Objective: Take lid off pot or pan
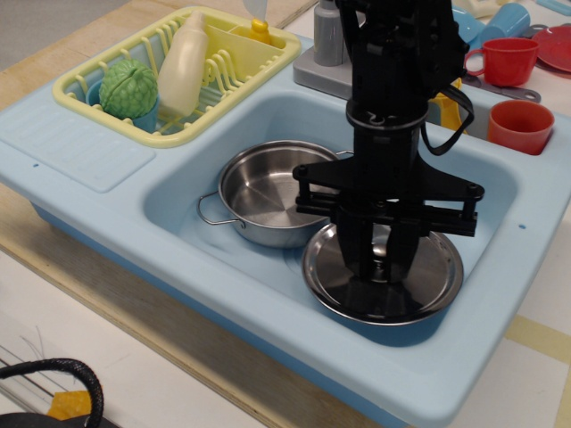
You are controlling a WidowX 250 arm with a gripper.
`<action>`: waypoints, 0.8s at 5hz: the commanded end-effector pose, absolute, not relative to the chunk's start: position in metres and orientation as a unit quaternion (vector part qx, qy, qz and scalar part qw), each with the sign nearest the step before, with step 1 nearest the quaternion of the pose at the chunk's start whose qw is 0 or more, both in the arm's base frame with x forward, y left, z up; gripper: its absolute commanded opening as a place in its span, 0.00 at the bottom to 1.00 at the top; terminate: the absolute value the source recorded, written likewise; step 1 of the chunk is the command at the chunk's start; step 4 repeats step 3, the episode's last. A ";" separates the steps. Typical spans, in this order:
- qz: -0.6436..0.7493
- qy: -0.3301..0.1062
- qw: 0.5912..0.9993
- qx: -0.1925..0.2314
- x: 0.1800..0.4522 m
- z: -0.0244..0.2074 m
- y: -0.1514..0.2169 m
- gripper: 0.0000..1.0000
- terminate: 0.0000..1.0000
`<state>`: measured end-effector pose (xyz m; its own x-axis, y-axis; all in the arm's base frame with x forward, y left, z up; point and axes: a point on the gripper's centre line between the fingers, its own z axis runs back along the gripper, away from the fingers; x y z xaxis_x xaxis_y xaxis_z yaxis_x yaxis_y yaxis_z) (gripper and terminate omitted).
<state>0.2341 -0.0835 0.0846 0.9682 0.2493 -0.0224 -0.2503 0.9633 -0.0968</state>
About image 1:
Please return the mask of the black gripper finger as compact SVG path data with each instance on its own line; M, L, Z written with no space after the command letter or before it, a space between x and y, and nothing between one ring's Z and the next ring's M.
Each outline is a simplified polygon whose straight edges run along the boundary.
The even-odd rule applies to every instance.
M391 227L386 246L388 282L396 284L408 277L416 257L421 237L428 231L420 225L394 225Z
M373 269L373 223L339 212L336 232L344 265L359 278L370 278Z

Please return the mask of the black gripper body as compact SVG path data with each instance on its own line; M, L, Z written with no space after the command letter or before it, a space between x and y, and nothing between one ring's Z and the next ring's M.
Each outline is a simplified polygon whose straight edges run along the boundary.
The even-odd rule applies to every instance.
M426 116L426 109L382 116L348 105L353 155L294 168L298 211L336 220L346 210L377 224L416 225L422 235L474 235L484 189L422 159L418 144L427 140Z

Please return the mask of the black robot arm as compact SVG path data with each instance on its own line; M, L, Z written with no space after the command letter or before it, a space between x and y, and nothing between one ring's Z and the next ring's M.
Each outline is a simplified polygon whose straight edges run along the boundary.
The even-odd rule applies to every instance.
M301 213L335 224L353 274L404 280L419 240L431 232L471 236L482 186L428 165L430 101L446 95L466 112L471 101L453 83L465 74L467 44L448 1L341 1L352 62L346 117L353 155L294 169Z

